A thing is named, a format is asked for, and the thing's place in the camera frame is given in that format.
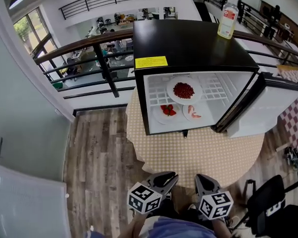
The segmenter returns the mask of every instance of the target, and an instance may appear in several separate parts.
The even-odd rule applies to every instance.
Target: checkered tablecloth
[[[282,78],[298,82],[298,68],[279,65]],[[280,115],[289,134],[289,142],[293,147],[298,147],[298,98]]]
[[[264,140],[264,134],[230,139],[209,127],[189,130],[187,138],[178,132],[146,136],[137,89],[126,113],[127,138],[145,162],[143,169],[175,171],[178,185],[188,188],[194,188],[196,174],[213,177],[222,187],[234,183],[254,164]]]

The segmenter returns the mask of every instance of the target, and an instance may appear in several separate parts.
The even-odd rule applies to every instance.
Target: white plate
[[[182,112],[184,117],[189,121],[197,121],[203,118],[203,105],[201,103],[196,103],[193,105],[183,105]]]
[[[175,85],[177,83],[187,83],[188,85],[190,85],[193,88],[194,94],[191,96],[190,99],[183,99],[183,98],[179,98],[178,96],[176,96],[173,93],[173,88],[175,87]],[[176,103],[180,103],[183,105],[190,105],[190,104],[194,104],[197,103],[202,96],[202,88],[200,86],[200,83],[190,77],[175,77],[173,79],[171,79],[168,84],[167,84],[167,93],[169,95],[169,97],[174,100]]]
[[[171,124],[174,122],[174,119],[181,114],[181,109],[178,104],[172,104],[173,110],[176,111],[174,116],[167,116],[163,113],[160,106],[155,106],[152,108],[153,117],[161,124]]]

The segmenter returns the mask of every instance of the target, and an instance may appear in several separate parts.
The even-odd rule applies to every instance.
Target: yellow label
[[[168,66],[165,56],[151,58],[136,58],[136,69],[148,67]]]

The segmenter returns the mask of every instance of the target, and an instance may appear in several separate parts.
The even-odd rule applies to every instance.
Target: black fridge top
[[[168,66],[257,71],[258,65],[234,39],[218,35],[218,24],[193,20],[134,22],[134,58],[165,56]]]

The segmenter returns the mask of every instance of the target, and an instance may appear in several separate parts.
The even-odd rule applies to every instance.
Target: open fridge door
[[[298,83],[262,72],[223,121],[222,130],[226,129],[229,137],[265,133],[296,98]]]

